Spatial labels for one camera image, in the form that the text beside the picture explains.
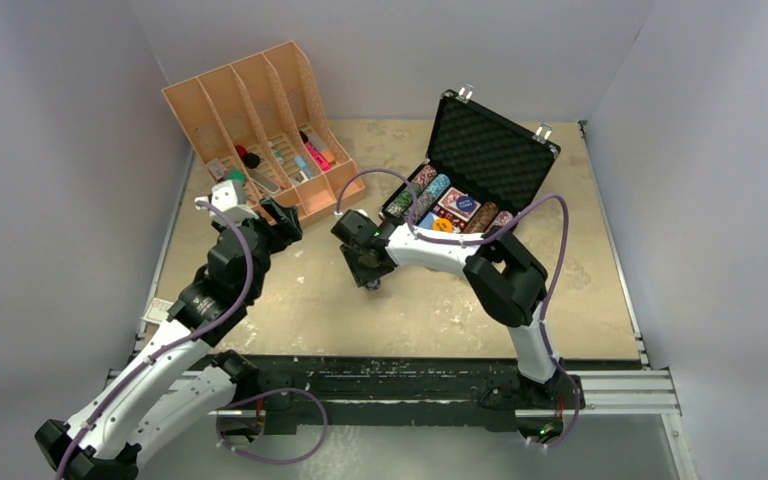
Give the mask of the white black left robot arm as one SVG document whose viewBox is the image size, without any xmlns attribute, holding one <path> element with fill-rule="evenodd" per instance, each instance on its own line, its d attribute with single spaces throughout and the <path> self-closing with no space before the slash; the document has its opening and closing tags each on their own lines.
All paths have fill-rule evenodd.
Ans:
<svg viewBox="0 0 768 480">
<path fill-rule="evenodd" d="M 255 369 L 219 355 L 190 384 L 169 389 L 230 332 L 261 296 L 271 256 L 302 237 L 298 212 L 271 198 L 260 215 L 234 197 L 196 202 L 219 231 L 207 262 L 167 312 L 148 344 L 87 406 L 48 420 L 35 440 L 58 479 L 134 479 L 170 440 L 208 411 L 244 409 L 257 399 Z"/>
</svg>

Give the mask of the blue small blind button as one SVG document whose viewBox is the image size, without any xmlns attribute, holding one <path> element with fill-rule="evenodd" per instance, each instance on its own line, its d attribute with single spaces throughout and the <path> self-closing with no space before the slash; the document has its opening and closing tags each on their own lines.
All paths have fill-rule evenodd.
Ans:
<svg viewBox="0 0 768 480">
<path fill-rule="evenodd" d="M 472 215 L 473 212 L 480 206 L 480 203 L 468 195 L 462 195 L 456 200 L 456 206 L 457 209 L 463 212 L 465 215 Z"/>
</svg>

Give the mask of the yellow big blind button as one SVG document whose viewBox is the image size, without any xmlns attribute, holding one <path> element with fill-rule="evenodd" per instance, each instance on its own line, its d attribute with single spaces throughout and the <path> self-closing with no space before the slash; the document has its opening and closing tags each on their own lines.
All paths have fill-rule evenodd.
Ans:
<svg viewBox="0 0 768 480">
<path fill-rule="evenodd" d="M 455 231 L 454 224 L 446 218 L 436 218 L 432 222 L 432 229 L 435 231 L 452 233 Z"/>
</svg>

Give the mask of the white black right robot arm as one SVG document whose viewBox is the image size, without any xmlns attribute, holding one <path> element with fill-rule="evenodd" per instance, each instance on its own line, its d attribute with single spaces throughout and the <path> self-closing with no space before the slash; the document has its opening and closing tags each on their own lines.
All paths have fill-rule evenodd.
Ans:
<svg viewBox="0 0 768 480">
<path fill-rule="evenodd" d="M 539 319 L 548 296 L 548 273 L 514 234 L 377 224 L 360 210 L 340 214 L 331 233 L 341 242 L 340 251 L 361 288 L 379 288 L 381 279 L 398 267 L 422 267 L 465 280 L 485 313 L 508 328 L 524 399 L 544 407 L 559 396 L 557 360 Z"/>
</svg>

